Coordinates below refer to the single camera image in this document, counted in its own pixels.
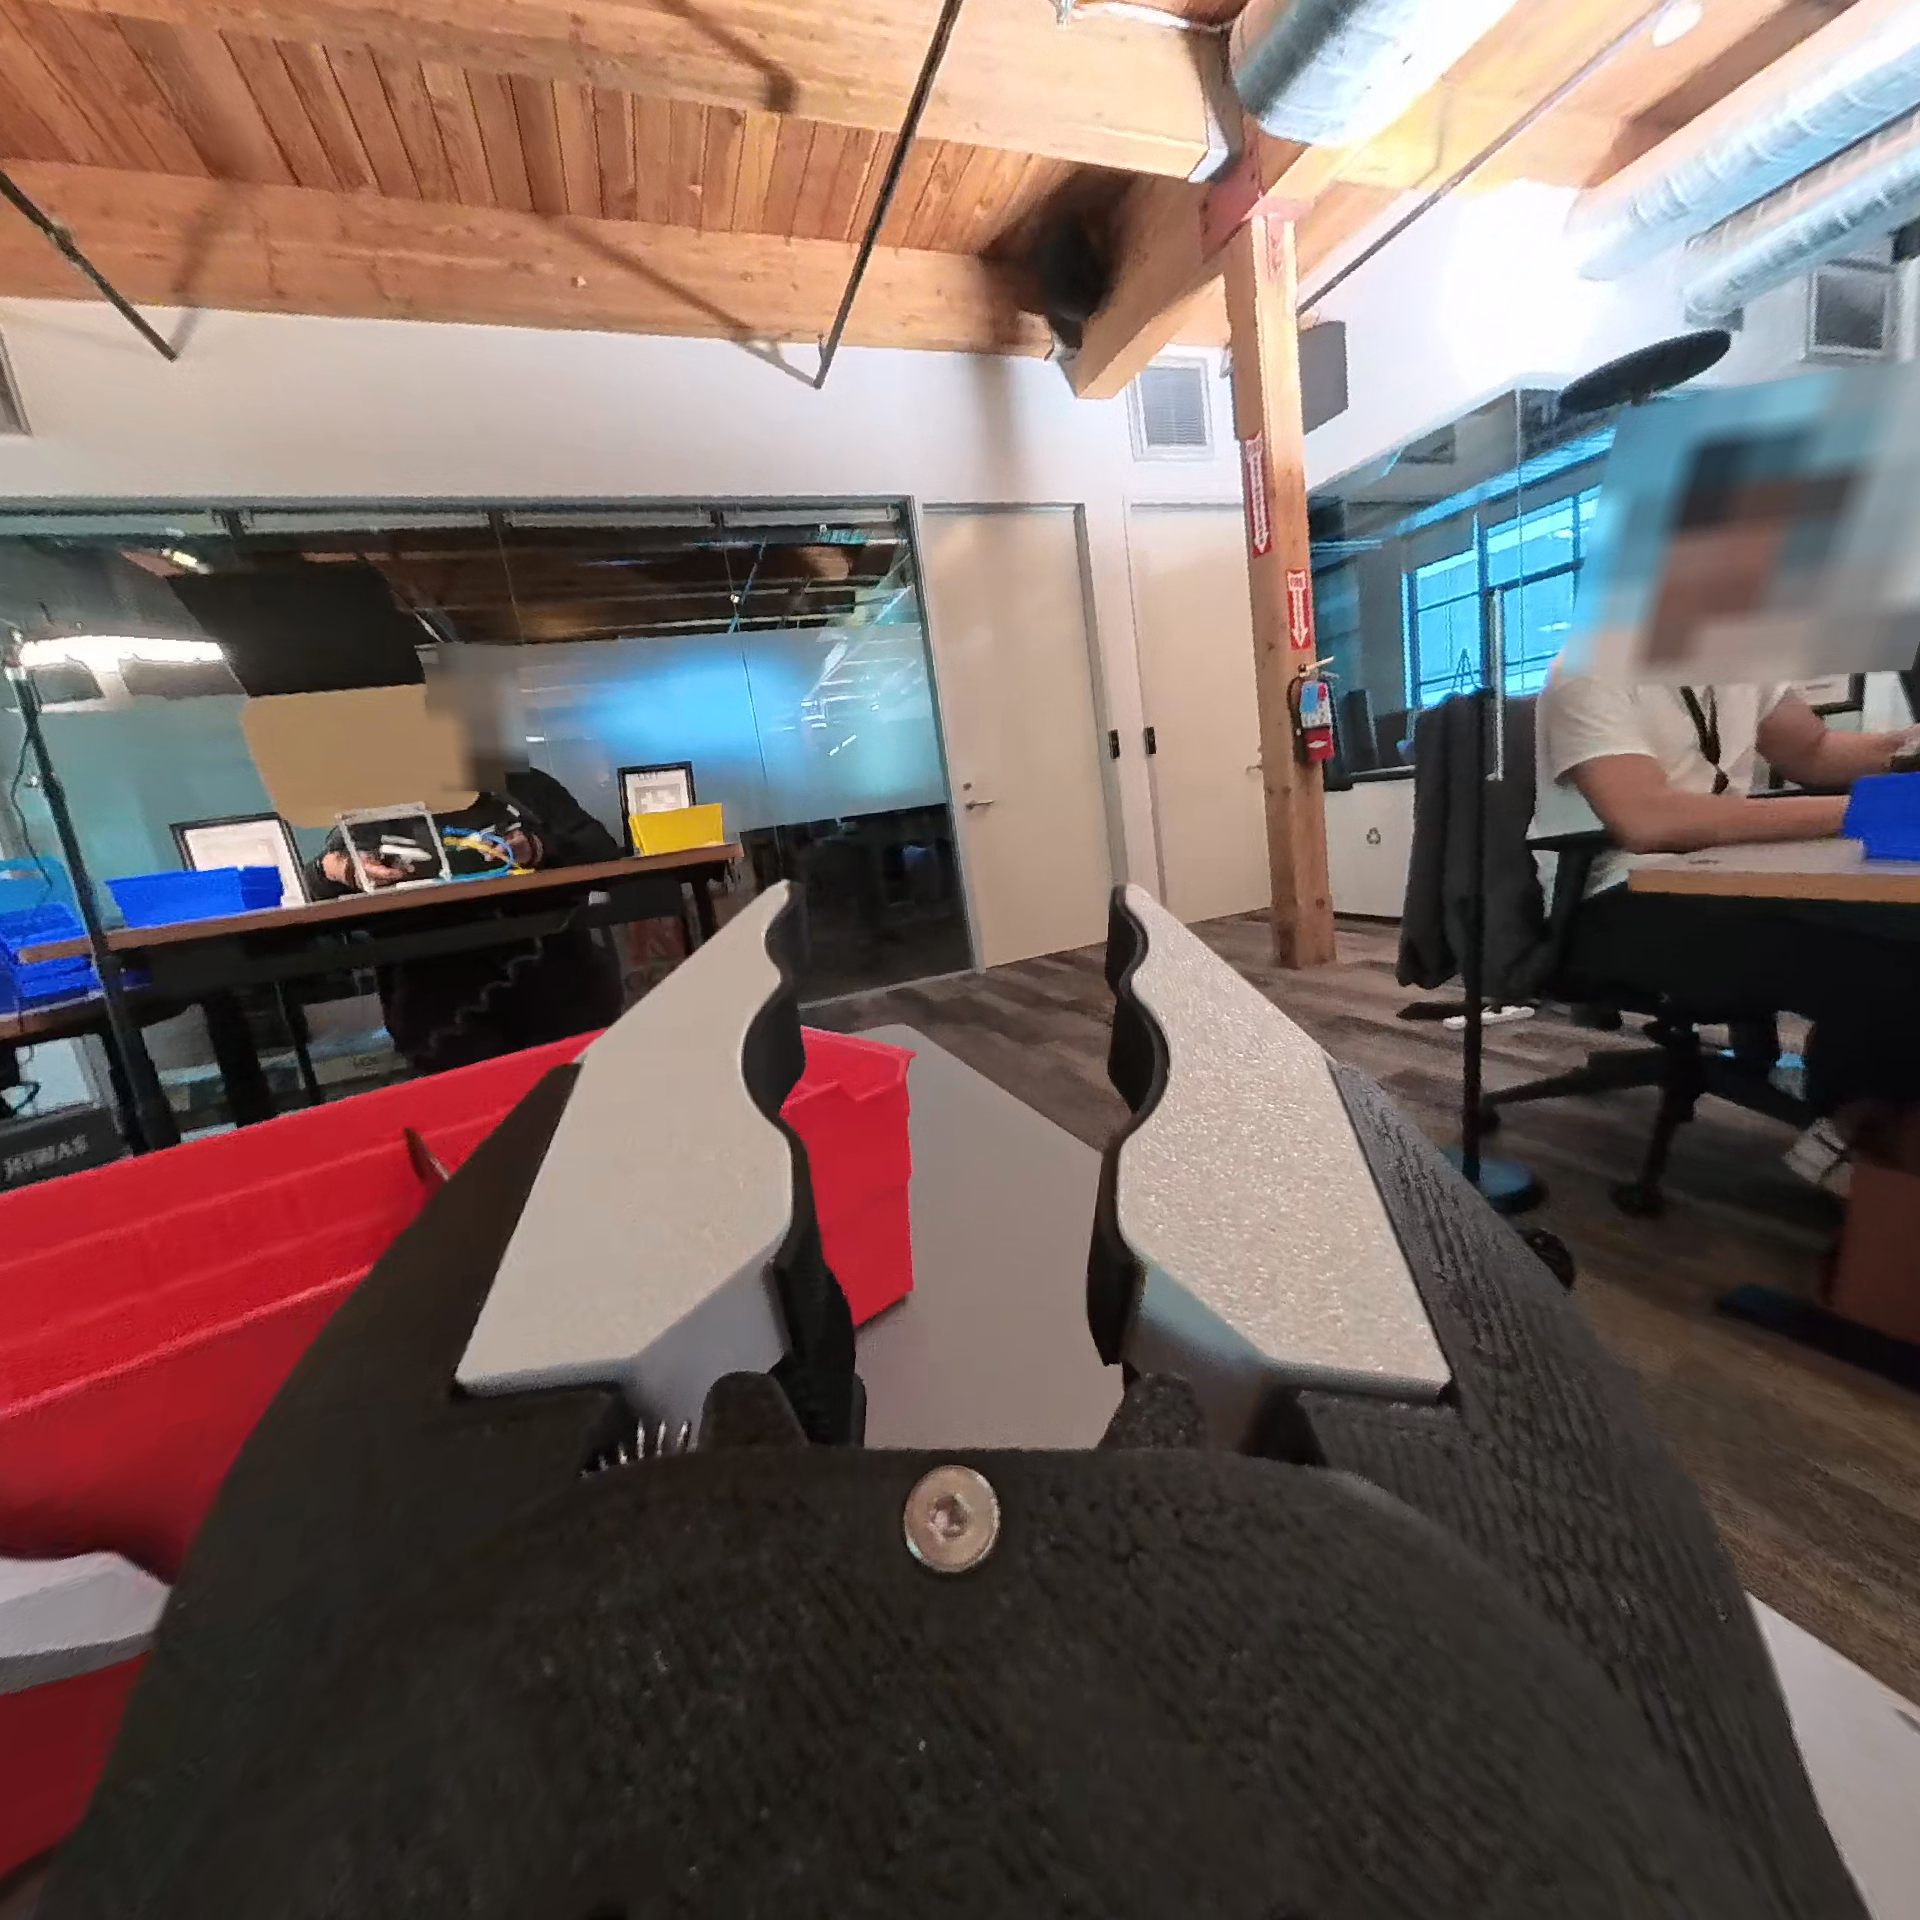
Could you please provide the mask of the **black light stand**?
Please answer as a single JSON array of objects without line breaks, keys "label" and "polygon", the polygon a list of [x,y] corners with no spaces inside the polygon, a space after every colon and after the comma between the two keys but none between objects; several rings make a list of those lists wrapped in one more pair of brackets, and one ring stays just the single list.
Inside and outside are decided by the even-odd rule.
[{"label": "black light stand", "polygon": [[19,729],[30,751],[30,762],[44,784],[44,805],[57,823],[60,852],[70,869],[79,918],[86,932],[86,950],[103,983],[103,1005],[109,1020],[109,1065],[117,1075],[122,1092],[122,1113],[124,1130],[135,1152],[157,1152],[181,1142],[175,1108],[162,1088],[155,1058],[140,1039],[140,1025],[132,1015],[132,1001],[124,989],[124,971],[117,953],[109,947],[109,932],[98,916],[92,872],[86,867],[86,850],[79,841],[79,825],[54,762],[54,751],[44,734],[44,701],[34,684],[34,670],[27,665],[27,638],[9,620],[4,624],[4,672],[16,697]]}]

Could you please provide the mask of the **red plastic bin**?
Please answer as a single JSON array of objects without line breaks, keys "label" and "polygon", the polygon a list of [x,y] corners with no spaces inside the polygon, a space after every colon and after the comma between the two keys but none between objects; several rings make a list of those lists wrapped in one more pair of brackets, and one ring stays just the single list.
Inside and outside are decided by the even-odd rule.
[{"label": "red plastic bin", "polygon": [[[418,1218],[408,1133],[458,1173],[584,1039],[4,1197],[4,1561],[175,1581],[295,1361]],[[804,1033],[785,1101],[857,1326],[915,1286],[909,1049]],[[4,1878],[79,1824],[135,1665],[4,1706]]]}]

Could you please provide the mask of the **black tripod stand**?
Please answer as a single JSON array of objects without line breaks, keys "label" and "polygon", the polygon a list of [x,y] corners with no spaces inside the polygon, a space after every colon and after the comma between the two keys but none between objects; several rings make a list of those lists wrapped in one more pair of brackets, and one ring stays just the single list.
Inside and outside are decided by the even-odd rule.
[{"label": "black tripod stand", "polygon": [[1492,1014],[1532,1001],[1542,973],[1544,897],[1530,845],[1532,751],[1513,751],[1503,693],[1480,688],[1447,708],[1443,904],[1463,989],[1457,1167],[1499,1216],[1517,1218],[1542,1204],[1542,1179],[1496,1160],[1496,1127],[1483,1116],[1483,1055]]}]

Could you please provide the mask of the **framed picture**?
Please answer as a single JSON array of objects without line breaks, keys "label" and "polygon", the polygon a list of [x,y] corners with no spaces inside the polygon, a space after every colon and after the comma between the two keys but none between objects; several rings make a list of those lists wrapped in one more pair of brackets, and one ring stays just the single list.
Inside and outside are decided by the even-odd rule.
[{"label": "framed picture", "polygon": [[175,823],[170,833],[184,869],[192,876],[273,869],[279,876],[279,894],[273,897],[273,889],[263,878],[238,881],[238,897],[244,904],[297,908],[315,897],[295,831],[279,812]]},{"label": "framed picture", "polygon": [[696,808],[696,779],[688,762],[659,762],[619,771],[619,812],[627,833],[627,852],[647,852],[642,842],[642,818],[683,812]]}]

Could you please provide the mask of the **white recycling bin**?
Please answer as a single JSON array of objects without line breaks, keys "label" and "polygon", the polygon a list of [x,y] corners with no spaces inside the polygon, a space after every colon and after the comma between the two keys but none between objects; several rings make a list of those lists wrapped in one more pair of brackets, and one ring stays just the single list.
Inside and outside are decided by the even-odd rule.
[{"label": "white recycling bin", "polygon": [[1415,775],[1369,775],[1326,790],[1334,910],[1401,920],[1415,841]]}]

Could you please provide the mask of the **blue plastic bin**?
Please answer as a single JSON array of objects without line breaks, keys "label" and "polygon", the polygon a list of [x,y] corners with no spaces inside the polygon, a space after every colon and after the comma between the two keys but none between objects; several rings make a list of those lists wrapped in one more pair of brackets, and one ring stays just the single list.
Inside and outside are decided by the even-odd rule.
[{"label": "blue plastic bin", "polygon": [[285,903],[285,876],[274,867],[129,876],[109,878],[104,889],[132,932],[229,920],[279,910]]},{"label": "blue plastic bin", "polygon": [[[79,953],[30,960],[72,944]],[[4,858],[4,1015],[27,1015],[103,994],[72,881],[57,858]]]},{"label": "blue plastic bin", "polygon": [[1841,841],[1864,864],[1920,864],[1920,775],[1897,771],[1855,782],[1841,818]]}]

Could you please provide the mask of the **dark office chair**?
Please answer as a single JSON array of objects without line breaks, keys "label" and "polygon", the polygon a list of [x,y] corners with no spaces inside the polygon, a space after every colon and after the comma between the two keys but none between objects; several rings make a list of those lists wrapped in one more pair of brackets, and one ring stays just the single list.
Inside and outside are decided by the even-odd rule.
[{"label": "dark office chair", "polygon": [[[1794,1130],[1813,1125],[1782,1065],[1779,1021],[1716,1001],[1640,994],[1571,963],[1587,876],[1609,842],[1573,831],[1535,842],[1535,698],[1450,697],[1415,729],[1415,841],[1401,910],[1401,983],[1463,989],[1461,1145],[1452,1167],[1506,1216],[1542,1204],[1542,1184],[1491,1152],[1508,1108],[1615,1092],[1656,1092],[1642,1167],[1615,1190],[1621,1211],[1667,1210],[1670,1149],[1705,1099]],[[1621,1029],[1642,1015],[1642,1045],[1594,1052],[1581,1069],[1506,1092],[1483,1085],[1483,1033],[1499,1005],[1544,1003]]]}]

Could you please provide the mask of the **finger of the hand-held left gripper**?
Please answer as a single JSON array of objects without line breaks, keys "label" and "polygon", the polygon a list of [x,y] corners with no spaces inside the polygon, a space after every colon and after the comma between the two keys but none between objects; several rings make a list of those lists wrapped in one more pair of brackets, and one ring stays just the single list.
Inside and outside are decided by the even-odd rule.
[{"label": "finger of the hand-held left gripper", "polygon": [[155,1649],[170,1584],[124,1554],[4,1554],[4,1699]]}]

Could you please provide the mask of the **black wall monitor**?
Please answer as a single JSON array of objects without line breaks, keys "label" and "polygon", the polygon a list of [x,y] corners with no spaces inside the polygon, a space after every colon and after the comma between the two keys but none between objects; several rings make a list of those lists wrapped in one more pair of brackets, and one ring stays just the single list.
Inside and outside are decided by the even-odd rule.
[{"label": "black wall monitor", "polygon": [[428,635],[366,562],[181,575],[167,589],[251,698],[426,686]]}]

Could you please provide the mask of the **silver ventilation duct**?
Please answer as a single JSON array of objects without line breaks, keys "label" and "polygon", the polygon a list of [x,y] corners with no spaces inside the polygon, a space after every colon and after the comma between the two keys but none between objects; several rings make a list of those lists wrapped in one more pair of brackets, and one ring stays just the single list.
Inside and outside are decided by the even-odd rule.
[{"label": "silver ventilation duct", "polygon": [[1297,148],[1356,148],[1398,120],[1517,3],[1249,3],[1229,31],[1239,108]]}]

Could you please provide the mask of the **dark grey device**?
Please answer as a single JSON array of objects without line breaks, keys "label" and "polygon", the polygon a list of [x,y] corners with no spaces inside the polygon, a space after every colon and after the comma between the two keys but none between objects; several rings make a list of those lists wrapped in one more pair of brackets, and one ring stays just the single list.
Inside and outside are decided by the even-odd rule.
[{"label": "dark grey device", "polygon": [[4,1113],[4,1197],[112,1167],[122,1155],[129,1155],[129,1142],[109,1108]]}]

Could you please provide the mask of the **white wall vent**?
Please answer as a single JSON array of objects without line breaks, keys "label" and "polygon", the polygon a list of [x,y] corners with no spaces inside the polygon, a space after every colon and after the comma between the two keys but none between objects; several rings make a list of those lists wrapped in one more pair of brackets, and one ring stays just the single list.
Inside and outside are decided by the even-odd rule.
[{"label": "white wall vent", "polygon": [[1216,447],[1210,357],[1161,357],[1127,388],[1131,447],[1140,464],[1210,461]]}]

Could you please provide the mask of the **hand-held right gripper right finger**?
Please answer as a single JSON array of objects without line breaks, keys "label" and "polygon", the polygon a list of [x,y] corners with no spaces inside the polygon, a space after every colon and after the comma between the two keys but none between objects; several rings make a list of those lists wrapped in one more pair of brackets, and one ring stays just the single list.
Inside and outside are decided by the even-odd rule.
[{"label": "hand-held right gripper right finger", "polygon": [[1232,1455],[1306,1448],[1306,1395],[1441,1407],[1452,1367],[1324,1045],[1132,881],[1109,983],[1127,1125],[1091,1229],[1098,1354],[1184,1383]]}]

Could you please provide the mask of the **wooden post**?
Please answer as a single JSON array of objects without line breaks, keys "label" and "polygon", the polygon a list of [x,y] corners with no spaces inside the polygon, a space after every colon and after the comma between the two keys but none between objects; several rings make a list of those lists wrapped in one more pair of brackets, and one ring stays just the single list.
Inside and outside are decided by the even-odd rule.
[{"label": "wooden post", "polygon": [[1336,960],[1326,782],[1302,755],[1299,684],[1316,681],[1311,487],[1292,225],[1253,216],[1225,253],[1235,438],[1250,581],[1270,941],[1284,971]]}]

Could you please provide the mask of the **wooden edged desk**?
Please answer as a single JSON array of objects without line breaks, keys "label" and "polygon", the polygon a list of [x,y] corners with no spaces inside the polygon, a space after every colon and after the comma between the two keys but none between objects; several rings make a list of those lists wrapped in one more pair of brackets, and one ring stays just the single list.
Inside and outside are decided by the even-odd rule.
[{"label": "wooden edged desk", "polygon": [[1629,876],[1636,894],[1815,903],[1916,908],[1916,864],[1870,858],[1862,842],[1718,845],[1683,857],[1642,857]]},{"label": "wooden edged desk", "polygon": [[464,878],[223,920],[122,928],[104,938],[104,947],[143,976],[143,987],[129,997],[132,1055],[151,1065],[143,1025],[201,1005],[229,1113],[238,1127],[254,1127],[273,1122],[279,1105],[244,1025],[238,1003],[244,989],[512,947],[565,928],[596,932],[671,918],[686,894],[696,904],[694,944],[703,944],[717,934],[711,892],[740,858],[740,842],[621,857],[580,869]]}]

